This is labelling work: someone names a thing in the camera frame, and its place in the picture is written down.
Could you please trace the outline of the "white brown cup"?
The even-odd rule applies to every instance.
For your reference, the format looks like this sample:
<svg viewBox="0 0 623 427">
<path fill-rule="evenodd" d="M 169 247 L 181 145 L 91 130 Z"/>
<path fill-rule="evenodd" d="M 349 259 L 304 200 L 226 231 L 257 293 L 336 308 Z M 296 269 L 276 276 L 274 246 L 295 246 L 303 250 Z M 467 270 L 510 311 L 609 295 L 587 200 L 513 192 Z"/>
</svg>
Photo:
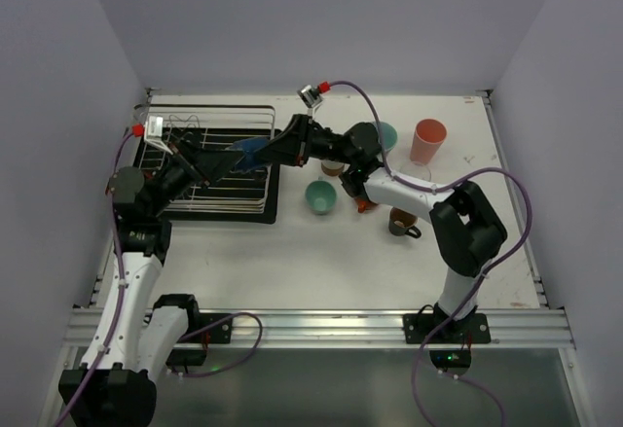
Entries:
<svg viewBox="0 0 623 427">
<path fill-rule="evenodd" d="M 321 162 L 322 172 L 329 177 L 337 177 L 344 172 L 345 164 L 339 161 L 323 160 Z"/>
</svg>

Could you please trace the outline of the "blue cup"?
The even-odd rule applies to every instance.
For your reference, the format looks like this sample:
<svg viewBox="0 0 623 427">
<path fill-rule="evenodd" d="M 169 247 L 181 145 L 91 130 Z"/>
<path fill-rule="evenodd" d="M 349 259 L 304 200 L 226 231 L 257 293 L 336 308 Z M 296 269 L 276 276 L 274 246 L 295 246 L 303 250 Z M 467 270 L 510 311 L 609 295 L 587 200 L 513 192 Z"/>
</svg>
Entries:
<svg viewBox="0 0 623 427">
<path fill-rule="evenodd" d="M 248 173 L 263 169 L 269 164 L 257 158 L 257 152 L 265 148 L 270 139 L 266 137 L 252 137 L 236 141 L 227 148 L 227 151 L 242 152 L 242 158 L 232 168 L 236 173 Z"/>
</svg>

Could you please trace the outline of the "small green cup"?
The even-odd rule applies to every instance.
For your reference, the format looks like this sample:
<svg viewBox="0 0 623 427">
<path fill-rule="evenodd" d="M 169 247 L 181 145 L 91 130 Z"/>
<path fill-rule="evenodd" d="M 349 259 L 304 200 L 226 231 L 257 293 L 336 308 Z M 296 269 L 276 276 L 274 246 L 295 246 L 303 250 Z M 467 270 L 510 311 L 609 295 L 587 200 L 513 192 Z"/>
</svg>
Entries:
<svg viewBox="0 0 623 427">
<path fill-rule="evenodd" d="M 333 211 L 337 203 L 337 191 L 325 179 L 310 182 L 304 193 L 305 203 L 315 215 L 326 215 Z"/>
</svg>

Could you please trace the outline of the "large green mug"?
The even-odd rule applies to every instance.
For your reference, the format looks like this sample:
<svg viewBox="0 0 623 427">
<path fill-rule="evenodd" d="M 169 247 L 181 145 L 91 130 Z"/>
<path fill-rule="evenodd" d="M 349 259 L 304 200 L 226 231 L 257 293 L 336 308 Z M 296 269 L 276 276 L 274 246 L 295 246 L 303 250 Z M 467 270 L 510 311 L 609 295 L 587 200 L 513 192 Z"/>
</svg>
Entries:
<svg viewBox="0 0 623 427">
<path fill-rule="evenodd" d="M 390 153 L 396 146 L 398 141 L 398 133 L 395 127 L 389 123 L 380 122 L 379 128 L 381 131 L 380 138 L 384 142 L 384 152 Z"/>
</svg>

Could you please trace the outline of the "orange white-ringed cup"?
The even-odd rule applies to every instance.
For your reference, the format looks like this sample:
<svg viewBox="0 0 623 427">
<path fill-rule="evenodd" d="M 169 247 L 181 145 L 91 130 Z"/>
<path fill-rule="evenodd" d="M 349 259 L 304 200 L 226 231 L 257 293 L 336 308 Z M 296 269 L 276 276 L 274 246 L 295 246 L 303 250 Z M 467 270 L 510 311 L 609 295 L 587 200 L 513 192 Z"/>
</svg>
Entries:
<svg viewBox="0 0 623 427">
<path fill-rule="evenodd" d="M 354 202 L 356 204 L 357 212 L 359 214 L 374 211 L 378 207 L 377 203 L 363 198 L 356 198 Z"/>
</svg>

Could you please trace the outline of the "clear glass cup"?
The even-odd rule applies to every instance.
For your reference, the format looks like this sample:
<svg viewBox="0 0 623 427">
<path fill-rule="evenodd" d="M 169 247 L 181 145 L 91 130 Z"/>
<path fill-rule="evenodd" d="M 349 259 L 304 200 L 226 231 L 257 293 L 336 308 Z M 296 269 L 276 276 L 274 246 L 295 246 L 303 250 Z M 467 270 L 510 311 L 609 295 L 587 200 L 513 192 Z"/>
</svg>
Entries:
<svg viewBox="0 0 623 427">
<path fill-rule="evenodd" d="M 432 177 L 431 171 L 427 165 L 411 160 L 404 162 L 400 166 L 399 173 L 424 182 L 430 182 Z"/>
</svg>

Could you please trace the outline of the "pink plastic cup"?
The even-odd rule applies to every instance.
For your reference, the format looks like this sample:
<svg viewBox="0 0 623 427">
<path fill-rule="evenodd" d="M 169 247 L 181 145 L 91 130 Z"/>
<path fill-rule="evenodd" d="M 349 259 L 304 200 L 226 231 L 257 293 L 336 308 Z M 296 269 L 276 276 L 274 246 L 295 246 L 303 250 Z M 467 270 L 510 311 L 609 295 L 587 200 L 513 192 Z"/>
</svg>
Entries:
<svg viewBox="0 0 623 427">
<path fill-rule="evenodd" d="M 424 119 L 416 124 L 410 151 L 410 160 L 428 164 L 447 137 L 446 127 L 435 119 Z"/>
</svg>

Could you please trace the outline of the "black cup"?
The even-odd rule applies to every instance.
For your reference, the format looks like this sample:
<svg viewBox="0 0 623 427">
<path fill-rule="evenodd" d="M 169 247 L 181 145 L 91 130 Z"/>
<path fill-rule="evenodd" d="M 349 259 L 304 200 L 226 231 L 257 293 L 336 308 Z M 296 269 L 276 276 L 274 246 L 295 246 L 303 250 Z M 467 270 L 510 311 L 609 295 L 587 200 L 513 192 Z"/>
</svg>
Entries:
<svg viewBox="0 0 623 427">
<path fill-rule="evenodd" d="M 394 236 L 421 238 L 421 230 L 417 227 L 418 217 L 398 208 L 389 212 L 388 231 Z"/>
</svg>

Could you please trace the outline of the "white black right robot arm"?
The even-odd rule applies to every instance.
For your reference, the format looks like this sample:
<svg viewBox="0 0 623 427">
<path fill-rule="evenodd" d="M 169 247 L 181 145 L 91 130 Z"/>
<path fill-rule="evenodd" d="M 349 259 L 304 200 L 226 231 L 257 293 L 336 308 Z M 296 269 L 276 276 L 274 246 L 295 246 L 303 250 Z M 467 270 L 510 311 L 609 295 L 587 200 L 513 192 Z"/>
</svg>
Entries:
<svg viewBox="0 0 623 427">
<path fill-rule="evenodd" d="M 288 166 L 302 166 L 309 159 L 343 163 L 347 168 L 340 180 L 350 197 L 427 221 L 448 266 L 433 311 L 439 322 L 449 320 L 460 328 L 476 312 L 474 287 L 506 241 L 507 230 L 477 184 L 461 181 L 455 187 L 434 188 L 411 178 L 399 180 L 387 173 L 382 153 L 378 131 L 371 123 L 358 123 L 337 134 L 310 116 L 296 114 L 284 131 L 255 152 L 254 159 Z"/>
</svg>

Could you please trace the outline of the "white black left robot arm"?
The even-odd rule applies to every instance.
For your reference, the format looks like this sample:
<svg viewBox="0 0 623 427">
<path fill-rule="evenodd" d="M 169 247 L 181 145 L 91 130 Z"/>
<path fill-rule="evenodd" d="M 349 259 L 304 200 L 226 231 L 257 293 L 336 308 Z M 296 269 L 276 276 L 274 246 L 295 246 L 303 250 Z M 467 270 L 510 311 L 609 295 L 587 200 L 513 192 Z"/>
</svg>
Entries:
<svg viewBox="0 0 623 427">
<path fill-rule="evenodd" d="M 164 210 L 194 184 L 210 186 L 244 158 L 241 150 L 168 147 L 165 167 L 151 176 L 136 166 L 113 171 L 107 192 L 113 212 L 117 263 L 111 291 L 79 366 L 62 372 L 58 391 L 65 403 L 57 425 L 147 426 L 157 385 L 178 340 L 196 322 L 190 295 L 163 297 L 145 316 L 164 270 L 172 225 Z"/>
</svg>

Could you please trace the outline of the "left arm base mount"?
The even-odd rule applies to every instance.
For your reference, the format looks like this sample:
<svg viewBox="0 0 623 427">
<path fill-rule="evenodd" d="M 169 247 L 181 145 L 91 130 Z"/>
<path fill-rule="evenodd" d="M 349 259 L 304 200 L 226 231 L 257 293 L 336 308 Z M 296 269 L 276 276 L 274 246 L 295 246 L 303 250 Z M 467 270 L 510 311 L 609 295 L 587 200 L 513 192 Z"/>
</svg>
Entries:
<svg viewBox="0 0 623 427">
<path fill-rule="evenodd" d="M 208 312 L 195 316 L 187 333 L 180 339 L 183 343 L 229 344 L 232 339 L 233 318 L 228 313 Z"/>
</svg>

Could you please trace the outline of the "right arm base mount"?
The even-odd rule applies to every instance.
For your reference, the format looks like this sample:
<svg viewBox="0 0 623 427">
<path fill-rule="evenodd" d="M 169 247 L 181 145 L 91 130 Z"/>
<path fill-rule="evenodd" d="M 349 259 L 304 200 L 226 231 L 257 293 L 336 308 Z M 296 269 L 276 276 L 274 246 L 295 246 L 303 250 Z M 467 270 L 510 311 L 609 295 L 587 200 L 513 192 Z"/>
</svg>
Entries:
<svg viewBox="0 0 623 427">
<path fill-rule="evenodd" d="M 447 315 L 439 306 L 426 304 L 417 313 L 402 315 L 403 332 L 407 344 L 421 344 L 426 336 Z M 489 322 L 484 313 L 472 310 L 465 318 L 452 320 L 443 329 L 435 333 L 429 344 L 489 344 L 492 342 Z"/>
</svg>

